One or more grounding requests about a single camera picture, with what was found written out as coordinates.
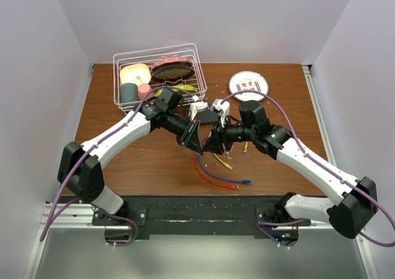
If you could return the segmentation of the black network switch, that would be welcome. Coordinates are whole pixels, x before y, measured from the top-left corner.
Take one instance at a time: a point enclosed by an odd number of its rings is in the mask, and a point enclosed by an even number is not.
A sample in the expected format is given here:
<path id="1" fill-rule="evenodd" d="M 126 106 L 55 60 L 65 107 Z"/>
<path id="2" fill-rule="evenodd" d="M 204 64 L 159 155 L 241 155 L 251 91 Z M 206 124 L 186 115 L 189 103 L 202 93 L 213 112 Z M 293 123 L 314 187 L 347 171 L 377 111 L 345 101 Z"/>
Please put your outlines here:
<path id="1" fill-rule="evenodd" d="M 218 113 L 205 109 L 201 111 L 189 110 L 189 116 L 186 119 L 186 126 L 197 125 L 198 127 L 205 125 L 216 125 L 220 121 Z"/>

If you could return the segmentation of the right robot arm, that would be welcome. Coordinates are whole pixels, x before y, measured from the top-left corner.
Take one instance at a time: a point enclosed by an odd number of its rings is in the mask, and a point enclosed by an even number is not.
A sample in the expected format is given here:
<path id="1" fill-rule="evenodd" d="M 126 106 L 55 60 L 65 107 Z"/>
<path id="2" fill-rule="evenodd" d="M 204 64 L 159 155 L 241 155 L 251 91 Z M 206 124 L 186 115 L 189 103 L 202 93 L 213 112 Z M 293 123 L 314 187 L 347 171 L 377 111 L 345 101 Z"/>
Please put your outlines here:
<path id="1" fill-rule="evenodd" d="M 319 200 L 288 193 L 276 205 L 278 223 L 289 225 L 296 219 L 326 222 L 344 237 L 353 239 L 377 213 L 373 180 L 358 179 L 318 156 L 287 128 L 270 123 L 259 102 L 242 102 L 241 119 L 236 123 L 230 121 L 229 102 L 216 99 L 211 110 L 220 118 L 211 129 L 204 151 L 223 154 L 235 142 L 250 141 L 258 151 L 291 167 L 325 194 L 325 199 Z"/>

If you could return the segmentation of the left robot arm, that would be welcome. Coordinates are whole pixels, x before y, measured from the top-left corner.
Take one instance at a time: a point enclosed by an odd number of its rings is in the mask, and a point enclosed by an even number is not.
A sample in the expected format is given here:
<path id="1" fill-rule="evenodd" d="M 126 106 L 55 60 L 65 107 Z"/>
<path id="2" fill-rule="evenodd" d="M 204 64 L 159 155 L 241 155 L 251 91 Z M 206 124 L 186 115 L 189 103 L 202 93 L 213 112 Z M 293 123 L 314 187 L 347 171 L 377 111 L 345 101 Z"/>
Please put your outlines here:
<path id="1" fill-rule="evenodd" d="M 177 143 L 197 154 L 204 149 L 199 138 L 200 121 L 191 115 L 182 117 L 176 108 L 182 96 L 164 87 L 156 98 L 144 97 L 121 121 L 99 136 L 63 150 L 57 179 L 61 189 L 69 189 L 79 200 L 106 212 L 114 225 L 128 217 L 125 201 L 104 183 L 103 168 L 122 150 L 157 128 L 176 136 Z"/>

